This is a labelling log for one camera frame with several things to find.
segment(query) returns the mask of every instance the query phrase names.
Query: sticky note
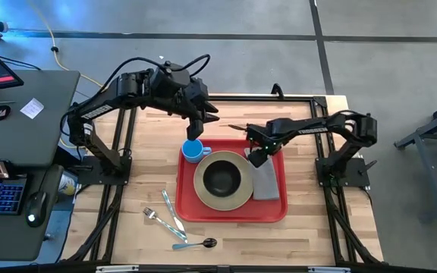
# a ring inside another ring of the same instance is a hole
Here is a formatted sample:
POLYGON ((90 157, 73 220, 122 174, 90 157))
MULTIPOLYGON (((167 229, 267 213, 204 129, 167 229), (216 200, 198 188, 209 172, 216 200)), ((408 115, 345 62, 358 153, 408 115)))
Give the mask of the sticky note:
POLYGON ((20 112, 25 114, 28 118, 34 119, 43 110, 43 108, 43 104, 37 99, 33 98, 20 110, 20 112))

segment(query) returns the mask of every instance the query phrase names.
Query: wooden tabletop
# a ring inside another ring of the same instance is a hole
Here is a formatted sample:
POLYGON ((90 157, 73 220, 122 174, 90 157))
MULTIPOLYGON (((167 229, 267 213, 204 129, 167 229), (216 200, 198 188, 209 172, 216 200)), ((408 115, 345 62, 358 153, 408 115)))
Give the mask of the wooden tabletop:
MULTIPOLYGON (((329 113, 348 109, 344 96, 326 96, 329 113)), ((244 132, 232 130, 228 124, 264 124, 273 118, 311 118, 304 102, 213 102, 219 109, 220 121, 206 124, 200 138, 244 139, 244 132)), ((96 121, 101 139, 110 147, 117 112, 96 121)), ((113 263, 127 264, 212 264, 212 265, 333 265, 332 243, 326 217, 323 191, 317 185, 314 160, 316 144, 312 135, 298 136, 283 148, 288 214, 279 222, 199 223, 183 221, 189 242, 207 237, 217 239, 213 249, 194 247, 171 250, 180 240, 163 226, 150 221, 142 213, 144 207, 155 209, 160 218, 174 225, 162 198, 166 189, 172 202, 176 190, 178 153, 186 139, 188 121, 147 108, 137 113, 134 128, 133 167, 130 183, 124 188, 115 237, 113 263)), ((339 148, 344 140, 334 135, 339 148)), ((377 258, 382 252, 376 225, 366 194, 356 188, 345 188, 351 227, 377 258)), ((91 186, 75 203, 67 243, 62 258, 67 258, 89 236, 99 211, 102 187, 91 186)), ((106 239, 104 230, 102 246, 106 239)), ((339 232, 342 253, 347 257, 343 232, 339 232)))

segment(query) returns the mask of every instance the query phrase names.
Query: computer mouse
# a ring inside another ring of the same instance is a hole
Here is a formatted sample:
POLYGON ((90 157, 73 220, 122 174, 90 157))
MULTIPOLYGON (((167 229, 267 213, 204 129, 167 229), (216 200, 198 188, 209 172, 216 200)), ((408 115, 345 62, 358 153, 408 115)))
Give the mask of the computer mouse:
POLYGON ((32 228, 39 227, 46 218, 47 194, 44 191, 32 193, 25 208, 27 224, 32 228))

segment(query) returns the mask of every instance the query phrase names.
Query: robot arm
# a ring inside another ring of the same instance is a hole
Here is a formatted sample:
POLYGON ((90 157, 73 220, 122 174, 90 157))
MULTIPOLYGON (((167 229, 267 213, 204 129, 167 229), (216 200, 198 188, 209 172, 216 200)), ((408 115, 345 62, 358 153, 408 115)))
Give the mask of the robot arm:
POLYGON ((274 155, 281 147, 296 136, 312 133, 338 133, 347 142, 328 157, 328 166, 333 171, 344 171, 346 162, 362 147, 377 142, 377 120, 370 114, 362 115, 355 111, 340 111, 328 117, 293 121, 290 118, 277 118, 268 121, 265 127, 248 124, 245 131, 251 144, 260 149, 249 154, 249 161, 256 167, 262 165, 268 155, 274 155))
POLYGON ((169 115, 188 118, 189 140, 195 140, 203 132, 204 123, 219 119, 210 114, 219 110, 209 103, 208 89, 203 81, 191 77, 185 67, 167 61, 155 70, 122 74, 108 85, 105 92, 73 105, 67 113, 69 139, 75 146, 88 148, 101 161, 105 172, 121 171, 120 154, 108 149, 100 140, 92 120, 117 108, 136 107, 156 108, 169 115))

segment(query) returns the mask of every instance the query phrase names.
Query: concrete floor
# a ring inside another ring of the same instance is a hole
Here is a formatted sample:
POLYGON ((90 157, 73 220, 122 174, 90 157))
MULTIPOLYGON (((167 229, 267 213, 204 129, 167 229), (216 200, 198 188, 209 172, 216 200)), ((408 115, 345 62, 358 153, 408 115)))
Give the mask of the concrete floor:
MULTIPOLYGON (((351 109, 371 112, 379 121, 379 142, 362 153, 367 161, 379 160, 369 176, 385 261, 437 269, 437 221, 424 224, 418 219, 432 208, 426 175, 415 148, 399 152, 392 145, 427 122, 437 109, 437 0, 316 0, 325 36, 412 38, 325 42, 323 53, 322 42, 311 38, 318 34, 310 7, 314 1, 35 2, 58 36, 77 32, 75 36, 95 37, 56 42, 62 63, 100 82, 123 60, 137 55, 184 63, 209 53, 212 60, 200 76, 218 93, 268 93, 278 82, 286 93, 326 94, 328 81, 323 75, 328 78, 329 72, 335 94, 346 95, 351 109), (130 39, 139 33, 150 33, 148 38, 191 36, 130 39), (207 39, 200 34, 218 36, 207 39), (238 36, 224 39, 222 34, 238 36), (325 57, 323 65, 319 56, 325 57)), ((26 1, 0 0, 0 20, 16 29, 0 42, 0 55, 58 69, 49 51, 51 40, 35 37, 48 34, 26 1)), ((145 67, 133 63, 123 72, 145 67)), ((81 80, 78 90, 90 96, 97 88, 81 80)), ((77 101, 84 98, 76 95, 77 101)))

